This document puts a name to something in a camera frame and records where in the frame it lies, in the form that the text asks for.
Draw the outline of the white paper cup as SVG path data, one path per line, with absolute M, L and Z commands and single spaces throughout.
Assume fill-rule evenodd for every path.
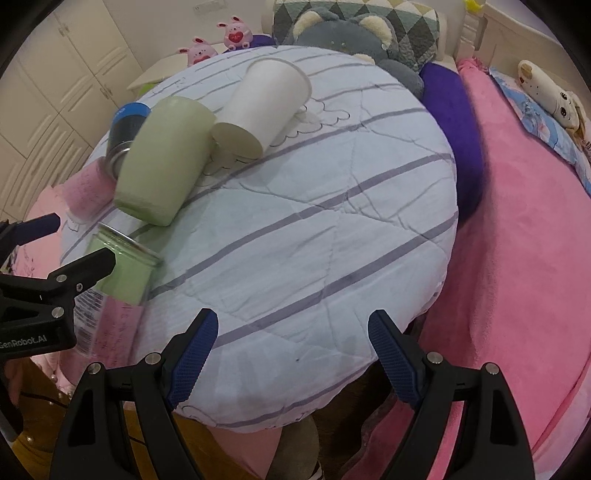
M 257 159 L 310 100 L 311 92 L 308 75 L 296 64 L 257 59 L 217 116 L 211 135 L 221 149 Z

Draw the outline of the pink bunny plush far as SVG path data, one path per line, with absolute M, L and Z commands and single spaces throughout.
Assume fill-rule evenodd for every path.
M 224 30 L 223 43 L 228 50 L 247 49 L 252 44 L 252 30 L 238 16 L 232 16 L 228 22 L 218 22 L 217 27 Z

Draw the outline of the blue cartoon pillow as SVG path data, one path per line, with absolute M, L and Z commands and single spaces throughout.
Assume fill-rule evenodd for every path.
M 587 157 L 575 145 L 566 130 L 523 90 L 518 80 L 518 67 L 516 77 L 511 77 L 495 68 L 491 68 L 489 74 L 500 87 L 526 132 L 536 137 L 573 167 L 584 190 L 589 191 L 590 157 Z

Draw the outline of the yellow star decoration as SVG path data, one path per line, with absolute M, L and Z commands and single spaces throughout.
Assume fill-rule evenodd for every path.
M 478 14 L 485 4 L 485 2 L 479 3 L 477 0 L 465 0 L 464 3 L 466 11 L 474 15 Z

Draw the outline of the cream wardrobe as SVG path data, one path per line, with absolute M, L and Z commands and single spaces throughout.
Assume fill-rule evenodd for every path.
M 34 28 L 1 78 L 1 216 L 76 173 L 142 69 L 101 1 L 65 1 Z

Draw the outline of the grey bear plush cushion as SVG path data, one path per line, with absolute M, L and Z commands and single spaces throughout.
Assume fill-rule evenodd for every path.
M 383 16 L 363 14 L 348 20 L 325 8 L 308 9 L 291 30 L 293 44 L 338 51 L 374 64 L 399 80 L 418 99 L 424 81 L 399 60 L 399 43 L 391 22 Z

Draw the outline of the pink bunny plush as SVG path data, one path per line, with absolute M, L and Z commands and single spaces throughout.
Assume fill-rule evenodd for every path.
M 252 30 L 238 16 L 232 16 L 228 22 L 218 22 L 217 27 L 224 30 L 223 43 L 228 50 L 247 49 L 252 44 Z
M 199 37 L 194 37 L 190 47 L 181 47 L 177 53 L 186 56 L 188 67 L 218 55 L 211 44 Z

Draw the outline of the pale green cup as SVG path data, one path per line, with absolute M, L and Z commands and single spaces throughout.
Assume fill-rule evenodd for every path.
M 134 138 L 118 176 L 113 203 L 136 219 L 168 226 L 211 157 L 211 110 L 196 100 L 160 100 Z

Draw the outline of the pink bed blanket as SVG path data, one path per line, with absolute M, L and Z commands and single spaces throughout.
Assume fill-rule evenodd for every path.
M 497 363 L 538 478 L 552 477 L 590 417 L 590 199 L 573 168 L 529 134 L 490 73 L 460 76 L 487 183 L 460 228 L 420 346 L 464 367 Z

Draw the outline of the pink ribbed cup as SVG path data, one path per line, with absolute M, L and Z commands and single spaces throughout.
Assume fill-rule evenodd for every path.
M 116 181 L 102 156 L 67 179 L 62 194 L 70 216 L 86 223 L 112 201 L 115 188 Z

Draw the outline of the blue metal can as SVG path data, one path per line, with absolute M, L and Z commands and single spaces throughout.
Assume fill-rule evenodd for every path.
M 117 180 L 125 156 L 151 109 L 140 102 L 127 103 L 115 113 L 105 153 L 105 171 Z

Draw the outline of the clear jar green pink lining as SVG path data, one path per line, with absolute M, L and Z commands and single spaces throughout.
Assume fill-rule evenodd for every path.
M 88 251 L 109 249 L 115 256 L 110 275 L 76 298 L 74 327 L 79 361 L 109 368 L 127 363 L 154 271 L 162 258 L 135 240 L 101 223 Z

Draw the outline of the striped white quilt table cover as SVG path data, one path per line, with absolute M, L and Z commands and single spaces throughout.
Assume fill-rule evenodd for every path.
M 311 99 L 262 159 L 215 156 L 167 227 L 111 206 L 98 215 L 163 260 L 132 358 L 213 310 L 217 340 L 177 411 L 240 433 L 297 422 L 359 378 L 376 360 L 370 314 L 383 309 L 405 328 L 433 304 L 458 224 L 445 134 L 367 61 L 294 46 L 222 54 L 143 102 L 182 96 L 219 112 L 266 57 L 301 68 Z

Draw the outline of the white nightstand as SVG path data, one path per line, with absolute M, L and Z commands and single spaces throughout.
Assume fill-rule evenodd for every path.
M 137 91 L 145 84 L 160 83 L 187 68 L 187 54 L 176 53 L 162 58 L 145 70 L 128 86 L 128 91 Z

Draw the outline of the pink bunny plush near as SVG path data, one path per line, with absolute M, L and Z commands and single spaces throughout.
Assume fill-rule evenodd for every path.
M 186 56 L 188 67 L 218 55 L 211 44 L 199 37 L 194 37 L 190 47 L 181 47 L 177 53 Z

